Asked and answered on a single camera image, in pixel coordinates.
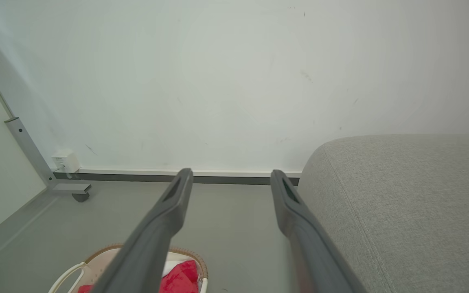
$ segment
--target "red cloth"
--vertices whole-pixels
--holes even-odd
[[[79,287],[77,293],[88,293],[92,289],[93,285],[82,285]]]
[[[198,293],[199,275],[195,261],[186,261],[174,267],[162,278],[159,293]]]

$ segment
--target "wicker basket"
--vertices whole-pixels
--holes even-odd
[[[75,271],[81,270],[81,273],[73,286],[71,286],[68,293],[77,293],[80,286],[93,285],[101,276],[106,267],[110,264],[117,252],[121,249],[122,245],[111,245],[106,248],[95,252],[87,260],[74,265],[65,271],[50,288],[48,293],[55,293],[61,284]],[[168,261],[189,261],[194,260],[197,264],[197,273],[199,275],[199,292],[205,293],[207,289],[207,266],[204,260],[191,250],[172,247],[167,254],[166,262]]]

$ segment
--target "baseboard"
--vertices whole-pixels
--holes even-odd
[[[131,174],[90,174],[90,173],[54,173],[57,179],[86,181],[131,181],[131,182],[171,182],[174,175],[131,175]],[[298,186],[299,178],[290,178],[294,186]],[[193,175],[194,183],[204,184],[244,184],[270,185],[270,177],[238,177],[238,176],[197,176]]]
[[[179,170],[163,169],[105,169],[105,168],[84,168],[77,173],[82,174],[118,174],[118,175],[155,175],[155,176],[175,176]],[[211,177],[262,177],[270,178],[272,170],[266,171],[240,171],[240,170],[193,170],[194,176]],[[300,178],[301,171],[283,171],[289,178]]]

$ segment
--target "caster wheel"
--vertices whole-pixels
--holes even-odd
[[[90,197],[90,194],[85,193],[83,195],[79,195],[79,194],[76,194],[76,193],[72,193],[72,196],[78,202],[85,202]]]

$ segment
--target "wall mark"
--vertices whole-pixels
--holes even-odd
[[[304,72],[303,70],[300,72],[301,75],[306,78],[307,80],[309,80],[310,82],[312,82],[312,78],[311,76],[307,73],[307,72]]]
[[[290,137],[286,137],[286,138],[284,138],[284,139],[280,139],[280,140],[278,141],[278,143],[276,143],[276,144],[281,144],[281,143],[284,142],[284,141],[292,141],[292,139],[291,139]]]
[[[96,153],[96,152],[94,152],[94,151],[93,151],[93,149],[92,149],[92,148],[90,148],[90,147],[89,147],[87,144],[84,144],[84,145],[86,145],[86,147],[87,147],[87,148],[88,148],[88,149],[89,149],[91,152],[93,152],[95,155],[97,155],[97,153]]]

